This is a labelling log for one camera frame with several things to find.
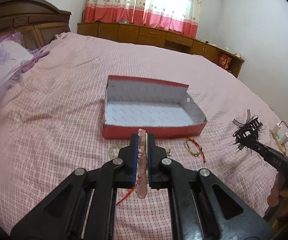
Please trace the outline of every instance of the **bed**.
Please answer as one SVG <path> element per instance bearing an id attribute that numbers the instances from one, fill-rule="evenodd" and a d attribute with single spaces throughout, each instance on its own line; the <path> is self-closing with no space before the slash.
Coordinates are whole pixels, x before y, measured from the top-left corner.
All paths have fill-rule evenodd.
<path id="1" fill-rule="evenodd" d="M 278 149 L 269 133 L 280 119 L 257 95 L 204 57 L 167 49 L 61 33 L 22 74 L 0 103 L 0 226 L 12 227 L 76 168 L 92 170 L 109 160 L 113 145 L 103 138 L 108 75 L 128 75 L 189 84 L 189 94 L 208 123 L 196 139 L 206 163 L 188 153 L 183 138 L 158 139 L 185 168 L 208 168 L 259 215 L 268 205 L 276 170 L 259 154 L 237 152 L 233 119 L 247 110 L 265 129 L 261 142 Z M 117 200 L 126 190 L 118 190 Z M 171 239 L 166 190 L 132 194 L 116 207 L 115 239 Z"/>

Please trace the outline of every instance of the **wooden headboard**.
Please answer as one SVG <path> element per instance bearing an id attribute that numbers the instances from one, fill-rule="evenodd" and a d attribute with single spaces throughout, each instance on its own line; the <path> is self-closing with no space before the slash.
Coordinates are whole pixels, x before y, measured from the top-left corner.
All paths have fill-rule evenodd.
<path id="1" fill-rule="evenodd" d="M 0 0 L 0 36 L 21 32 L 22 45 L 36 49 L 69 32 L 70 16 L 45 0 Z"/>

